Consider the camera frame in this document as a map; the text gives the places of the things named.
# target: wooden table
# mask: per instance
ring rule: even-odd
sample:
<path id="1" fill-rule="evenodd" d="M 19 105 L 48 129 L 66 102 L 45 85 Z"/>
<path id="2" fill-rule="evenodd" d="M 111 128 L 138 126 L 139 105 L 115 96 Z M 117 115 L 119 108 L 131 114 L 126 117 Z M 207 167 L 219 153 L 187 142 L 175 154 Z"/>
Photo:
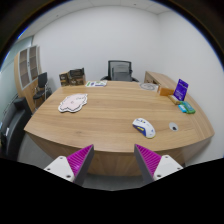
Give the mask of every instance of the wooden table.
<path id="1" fill-rule="evenodd" d="M 176 83 L 165 75 L 146 72 L 165 87 Z M 87 104 L 77 113 L 60 113 L 65 97 L 87 93 Z M 105 87 L 66 86 L 55 91 L 25 127 L 33 141 L 53 159 L 68 156 L 94 144 L 89 173 L 115 176 L 141 175 L 134 144 L 160 155 L 168 154 L 184 164 L 208 144 L 214 130 L 199 105 L 187 94 L 186 101 L 196 110 L 184 114 L 167 96 L 143 90 L 137 82 L 108 81 Z M 136 118 L 148 120 L 156 130 L 145 138 L 133 126 Z M 172 131 L 169 123 L 178 125 Z"/>

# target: floor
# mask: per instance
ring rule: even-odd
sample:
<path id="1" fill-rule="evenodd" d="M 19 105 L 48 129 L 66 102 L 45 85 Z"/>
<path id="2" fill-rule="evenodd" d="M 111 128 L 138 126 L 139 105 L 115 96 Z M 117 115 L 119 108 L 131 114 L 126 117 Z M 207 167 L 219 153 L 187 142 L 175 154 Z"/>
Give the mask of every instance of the floor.
<path id="1" fill-rule="evenodd" d="M 32 139 L 25 134 L 22 141 L 18 162 L 34 165 L 40 169 L 47 167 L 53 159 L 42 151 Z M 84 188 L 117 191 L 140 188 L 144 186 L 142 176 L 136 177 L 112 177 L 101 175 L 86 175 L 83 183 Z"/>

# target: purple card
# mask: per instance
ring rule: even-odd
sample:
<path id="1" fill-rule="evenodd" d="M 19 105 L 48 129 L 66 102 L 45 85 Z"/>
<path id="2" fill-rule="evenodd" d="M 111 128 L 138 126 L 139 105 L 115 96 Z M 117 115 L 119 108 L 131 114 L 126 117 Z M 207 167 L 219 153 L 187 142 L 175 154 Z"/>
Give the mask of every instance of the purple card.
<path id="1" fill-rule="evenodd" d="M 176 87 L 173 95 L 179 101 L 184 101 L 184 98 L 185 98 L 186 93 L 187 93 L 187 88 L 188 88 L 188 84 L 186 82 L 184 82 L 183 80 L 179 79 L 179 81 L 177 83 L 177 87 Z"/>

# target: pink and white object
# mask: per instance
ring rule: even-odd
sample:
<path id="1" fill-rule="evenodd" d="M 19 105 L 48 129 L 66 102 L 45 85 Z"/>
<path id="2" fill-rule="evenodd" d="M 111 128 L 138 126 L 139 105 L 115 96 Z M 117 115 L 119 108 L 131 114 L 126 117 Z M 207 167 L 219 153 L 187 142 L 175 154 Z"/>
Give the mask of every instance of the pink and white object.
<path id="1" fill-rule="evenodd" d="M 59 156 L 50 165 L 48 165 L 44 170 L 48 171 L 49 173 L 52 173 L 58 177 L 61 177 L 65 180 L 76 183 L 78 174 L 80 173 L 81 169 L 83 168 L 83 164 L 84 164 L 85 160 L 87 159 L 87 157 L 90 155 L 89 153 L 91 152 L 91 150 L 92 150 L 92 155 L 90 156 L 90 160 L 92 160 L 93 145 L 89 145 L 89 146 L 87 146 L 83 149 L 80 149 L 77 152 L 69 155 L 67 158 L 65 156 Z M 90 163 L 88 163 L 85 166 L 85 170 L 82 175 L 85 175 L 85 173 L 87 172 L 89 164 Z M 81 178 L 79 178 L 77 183 L 80 183 L 79 185 L 81 185 L 83 180 L 84 180 L 84 177 L 81 177 Z"/>
<path id="2" fill-rule="evenodd" d="M 183 167 L 169 155 L 160 156 L 143 146 L 137 144 L 135 146 L 155 181 L 183 169 Z"/>
<path id="3" fill-rule="evenodd" d="M 67 96 L 59 105 L 58 110 L 60 112 L 77 112 L 82 109 L 82 106 L 87 103 L 88 94 L 74 94 Z"/>

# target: white mouse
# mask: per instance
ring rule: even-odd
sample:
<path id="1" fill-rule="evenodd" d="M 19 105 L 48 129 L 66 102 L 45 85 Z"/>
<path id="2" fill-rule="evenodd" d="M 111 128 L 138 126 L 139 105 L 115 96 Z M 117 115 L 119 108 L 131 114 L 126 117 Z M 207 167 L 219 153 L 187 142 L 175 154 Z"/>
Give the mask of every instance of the white mouse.
<path id="1" fill-rule="evenodd" d="M 144 118 L 137 118 L 133 121 L 133 126 L 146 138 L 153 138 L 156 135 L 154 127 Z"/>

